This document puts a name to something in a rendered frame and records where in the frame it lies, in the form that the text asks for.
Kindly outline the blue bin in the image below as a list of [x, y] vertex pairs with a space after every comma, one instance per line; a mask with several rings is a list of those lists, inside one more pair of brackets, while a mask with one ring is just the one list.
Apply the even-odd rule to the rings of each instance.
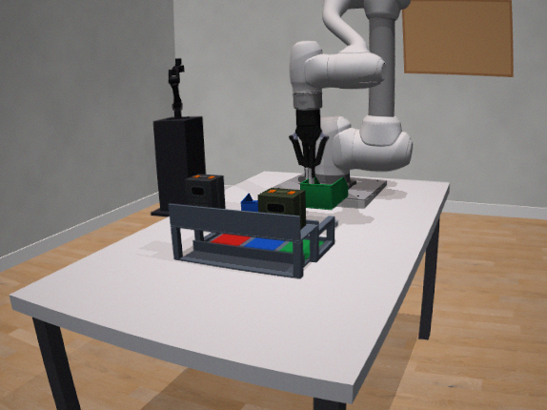
[[258, 200], [253, 200], [250, 194], [247, 194], [241, 201], [241, 211], [258, 212]]

